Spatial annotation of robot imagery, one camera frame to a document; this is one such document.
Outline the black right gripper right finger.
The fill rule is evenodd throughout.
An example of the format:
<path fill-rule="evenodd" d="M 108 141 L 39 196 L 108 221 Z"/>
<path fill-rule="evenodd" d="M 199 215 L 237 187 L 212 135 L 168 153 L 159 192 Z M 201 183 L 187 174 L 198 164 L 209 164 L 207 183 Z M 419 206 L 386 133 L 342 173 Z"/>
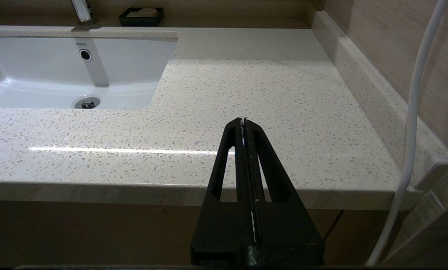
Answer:
<path fill-rule="evenodd" d="M 244 120 L 253 243 L 250 267 L 322 265 L 325 245 L 264 130 Z"/>

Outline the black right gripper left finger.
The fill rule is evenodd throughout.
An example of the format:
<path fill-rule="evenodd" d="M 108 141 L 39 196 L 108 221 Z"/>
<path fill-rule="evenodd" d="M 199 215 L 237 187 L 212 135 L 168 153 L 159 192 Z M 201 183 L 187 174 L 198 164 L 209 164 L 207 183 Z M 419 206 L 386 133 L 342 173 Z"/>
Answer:
<path fill-rule="evenodd" d="M 191 241 L 191 262 L 197 266 L 234 266 L 254 243 L 249 177 L 243 144 L 243 120 L 224 128 L 214 166 Z M 221 201 L 229 149 L 235 149 L 236 201 Z"/>

